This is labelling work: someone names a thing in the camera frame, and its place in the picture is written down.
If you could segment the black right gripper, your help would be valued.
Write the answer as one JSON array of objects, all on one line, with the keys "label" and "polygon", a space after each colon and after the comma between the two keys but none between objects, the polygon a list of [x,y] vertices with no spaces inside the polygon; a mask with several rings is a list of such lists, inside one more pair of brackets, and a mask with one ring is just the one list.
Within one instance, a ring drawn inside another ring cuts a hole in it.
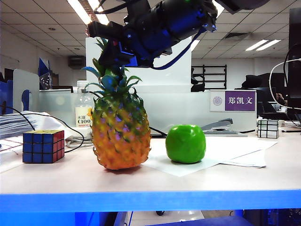
[{"label": "black right gripper", "polygon": [[173,53],[174,30],[169,22],[137,22],[122,26],[113,23],[112,41],[99,42],[100,66],[112,69],[114,87],[125,87],[125,66],[151,67],[155,58]]}]

